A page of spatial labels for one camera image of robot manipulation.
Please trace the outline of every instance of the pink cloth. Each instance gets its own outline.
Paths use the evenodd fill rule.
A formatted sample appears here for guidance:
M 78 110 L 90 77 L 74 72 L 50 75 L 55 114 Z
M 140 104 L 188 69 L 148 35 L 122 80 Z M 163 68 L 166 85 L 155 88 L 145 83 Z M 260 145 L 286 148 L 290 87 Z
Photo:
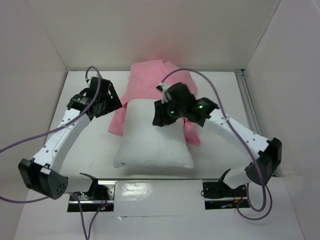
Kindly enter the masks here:
M 178 69 L 170 61 L 163 63 L 161 60 L 134 63 L 130 69 L 130 77 L 126 93 L 121 98 L 122 108 L 115 111 L 109 126 L 109 132 L 123 136 L 127 113 L 127 103 L 133 99 L 161 99 L 162 93 L 156 89 L 160 81 L 173 70 Z M 168 84 L 184 83 L 190 92 L 195 94 L 197 87 L 187 71 L 178 71 L 168 77 Z M 193 122 L 184 119 L 184 137 L 188 143 L 200 145 L 200 139 L 195 131 Z

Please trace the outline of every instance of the pink shirt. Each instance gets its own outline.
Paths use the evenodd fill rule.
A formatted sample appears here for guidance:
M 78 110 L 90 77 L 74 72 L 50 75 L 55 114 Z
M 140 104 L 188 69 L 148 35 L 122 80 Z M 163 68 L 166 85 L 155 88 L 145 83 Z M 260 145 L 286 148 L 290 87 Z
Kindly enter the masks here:
M 130 77 L 126 93 L 121 98 L 122 108 L 115 111 L 109 126 L 109 132 L 120 136 L 124 135 L 127 103 L 133 99 L 161 99 L 162 93 L 156 89 L 161 80 L 173 70 L 178 69 L 170 61 L 163 63 L 161 60 L 134 63 L 130 68 Z M 168 84 L 184 83 L 192 94 L 196 94 L 197 87 L 187 71 L 178 71 L 165 81 Z M 196 146 L 200 139 L 195 131 L 193 122 L 184 119 L 185 140 Z

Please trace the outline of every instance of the cable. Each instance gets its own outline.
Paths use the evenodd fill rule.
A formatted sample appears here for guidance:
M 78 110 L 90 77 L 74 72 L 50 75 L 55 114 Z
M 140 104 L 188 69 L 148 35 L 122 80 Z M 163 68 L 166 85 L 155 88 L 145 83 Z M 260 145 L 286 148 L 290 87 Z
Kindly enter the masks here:
M 108 206 L 109 204 L 105 204 L 105 205 L 103 205 L 102 207 L 99 207 L 99 208 L 97 209 L 97 211 L 95 212 L 95 214 L 93 215 L 93 217 L 92 217 L 92 219 L 91 219 L 91 222 L 90 222 L 90 225 L 89 225 L 89 232 L 88 232 L 88 235 L 87 235 L 87 230 L 86 230 L 86 226 L 85 226 L 85 218 L 84 218 L 84 213 L 83 213 L 83 210 L 82 210 L 82 206 L 81 206 L 80 199 L 79 199 L 78 196 L 77 196 L 76 194 L 74 194 L 74 193 L 72 193 L 71 195 L 72 195 L 72 196 L 76 199 L 76 201 L 78 202 L 84 238 L 85 238 L 85 240 L 89 240 L 89 239 L 90 239 L 90 234 L 91 234 L 92 224 L 94 223 L 94 220 L 95 220 L 96 216 L 98 215 L 98 213 L 99 213 L 104 207 Z
M 98 97 L 98 94 L 99 94 L 99 91 L 100 91 L 101 80 L 102 80 L 102 76 L 101 76 L 99 70 L 95 66 L 90 66 L 90 67 L 87 68 L 87 70 L 85 71 L 85 79 L 88 79 L 88 72 L 90 71 L 90 69 L 93 69 L 93 70 L 96 71 L 96 73 L 98 75 L 98 85 L 97 85 L 97 88 L 96 88 L 96 91 L 95 91 L 95 94 L 93 96 L 92 101 L 89 103 L 89 105 L 78 116 L 76 116 L 75 118 L 73 118 L 72 120 L 70 120 L 69 122 L 67 122 L 63 126 L 59 126 L 59 127 L 55 128 L 55 129 L 52 129 L 50 131 L 46 131 L 44 133 L 41 133 L 41 134 L 38 134 L 38 135 L 35 135 L 35 136 L 31 136 L 31 137 L 22 139 L 20 141 L 17 141 L 15 143 L 12 143 L 12 144 L 0 149 L 0 154 L 3 153 L 4 151 L 10 149 L 10 148 L 13 148 L 13 147 L 19 145 L 19 144 L 22 144 L 22 143 L 25 143 L 25 142 L 28 142 L 28 141 L 31 141 L 31 140 L 34 140 L 34 139 L 38 139 L 38 138 L 41 138 L 43 136 L 47 136 L 49 134 L 55 133 L 57 131 L 60 131 L 61 129 L 65 128 L 66 126 L 69 126 L 70 124 L 72 124 L 75 121 L 77 121 L 81 116 L 83 116 L 91 108 L 91 106 L 94 104 L 94 102 L 96 101 L 96 98 Z M 11 200 L 11 199 L 7 199 L 7 198 L 5 198 L 3 196 L 0 196 L 0 200 L 8 202 L 8 203 L 13 203 L 13 204 L 35 203 L 35 202 L 38 202 L 38 201 L 41 201 L 41 200 L 44 200 L 44 199 L 47 199 L 47 198 L 48 197 L 43 197 L 43 198 L 30 200 L 30 201 L 17 201 L 17 200 Z
M 252 162 L 255 166 L 255 169 L 258 173 L 258 176 L 259 176 L 259 180 L 260 180 L 260 183 L 261 183 L 261 188 L 262 188 L 262 195 L 263 195 L 263 201 L 262 201 L 262 206 L 260 208 L 255 208 L 251 201 L 250 201 L 250 198 L 249 198 L 249 188 L 247 187 L 247 202 L 249 204 L 249 206 L 255 211 L 255 212 L 262 212 L 265 208 L 266 208 L 266 205 L 267 205 L 267 193 L 266 193 L 266 184 L 264 183 L 264 180 L 263 180 L 263 176 L 262 176 L 262 173 L 259 169 L 259 166 L 258 166 L 258 163 L 253 155 L 253 153 L 251 152 L 250 148 L 248 147 L 248 145 L 246 144 L 246 142 L 243 140 L 243 138 L 239 135 L 239 133 L 235 130 L 235 128 L 232 126 L 232 124 L 230 123 L 230 121 L 228 120 L 227 118 L 227 114 L 226 114 L 226 111 L 223 107 L 223 104 L 222 104 L 222 101 L 221 101 L 221 98 L 218 94 L 218 91 L 216 89 L 216 87 L 213 85 L 213 83 L 204 75 L 202 74 L 201 72 L 197 71 L 197 70 L 194 70 L 194 69 L 191 69 L 191 68 L 179 68 L 179 69 L 176 69 L 176 70 L 173 70 L 172 72 L 168 73 L 162 80 L 161 80 L 161 83 L 163 83 L 168 77 L 170 77 L 172 74 L 176 73 L 176 72 L 179 72 L 179 71 L 188 71 L 188 72 L 193 72 L 193 73 L 196 73 L 198 75 L 200 75 L 201 77 L 203 77 L 208 83 L 209 85 L 211 86 L 212 90 L 214 91 L 214 94 L 218 100 L 218 103 L 219 103 L 219 107 L 221 109 L 221 112 L 222 112 L 222 115 L 223 117 L 226 119 L 226 123 L 228 124 L 229 128 L 232 130 L 232 132 L 236 135 L 236 137 L 240 140 L 240 142 L 242 143 L 242 145 L 245 147 L 246 151 L 248 152 L 248 154 L 250 155 L 251 159 L 252 159 Z M 270 202 L 272 202 L 272 196 L 271 196 L 271 193 L 269 191 L 269 189 L 267 188 L 267 191 L 269 193 L 269 197 L 270 197 Z M 269 211 L 267 212 L 267 214 L 265 214 L 264 216 L 262 216 L 262 218 L 265 218 L 271 211 L 271 208 L 272 208 L 272 205 L 269 209 Z M 246 219 L 250 219 L 250 220 L 260 220 L 262 218 L 250 218 L 250 217 L 246 217 L 244 216 L 242 213 L 240 214 L 242 217 L 246 218 Z

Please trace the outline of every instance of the table surface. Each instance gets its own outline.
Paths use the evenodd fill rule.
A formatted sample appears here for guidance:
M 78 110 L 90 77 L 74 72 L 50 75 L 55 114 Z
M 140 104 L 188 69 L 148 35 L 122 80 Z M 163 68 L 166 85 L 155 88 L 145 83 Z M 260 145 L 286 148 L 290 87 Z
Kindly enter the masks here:
M 130 71 L 102 71 L 105 79 L 111 80 L 119 97 L 126 89 Z M 240 91 L 234 72 L 204 72 L 216 86 L 226 111 L 248 126 Z M 197 74 L 191 73 L 198 97 L 207 97 L 214 102 L 217 98 L 208 83 Z M 86 87 L 84 71 L 70 71 L 67 75 L 51 129 L 61 121 L 70 98 Z M 181 167 L 124 166 L 114 168 L 113 159 L 120 145 L 121 136 L 108 132 L 114 113 L 94 119 L 86 127 L 63 163 L 61 174 L 77 175 L 85 172 L 106 179 L 212 179 L 219 178 L 227 169 L 249 164 L 250 158 L 229 144 L 219 135 L 196 126 L 201 145 L 188 145 L 194 161 L 194 169 Z
M 270 215 L 260 221 L 242 218 L 235 209 L 205 210 L 201 180 L 120 181 L 114 211 L 100 212 L 92 240 L 303 240 L 283 178 L 268 183 L 273 197 Z M 251 201 L 261 206 L 261 187 L 250 186 Z M 39 198 L 30 191 L 27 200 Z M 25 204 L 14 240 L 84 239 L 80 214 L 67 212 L 68 195 Z M 249 217 L 249 208 L 241 211 Z M 87 226 L 93 212 L 84 213 Z

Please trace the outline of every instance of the white wall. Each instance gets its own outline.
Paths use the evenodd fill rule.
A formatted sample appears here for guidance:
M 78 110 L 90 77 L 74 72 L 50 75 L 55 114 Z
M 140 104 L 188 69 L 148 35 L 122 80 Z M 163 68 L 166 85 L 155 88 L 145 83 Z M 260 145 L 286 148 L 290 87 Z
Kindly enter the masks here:
M 306 240 L 319 239 L 320 0 L 282 0 L 245 77 L 259 124 L 283 143 L 282 173 Z
M 66 68 L 26 0 L 0 1 L 0 149 L 48 130 Z M 0 154 L 0 195 L 25 200 L 18 163 L 44 143 L 34 140 Z M 23 205 L 0 201 L 1 239 L 14 237 Z
M 280 0 L 29 0 L 70 70 L 244 69 Z

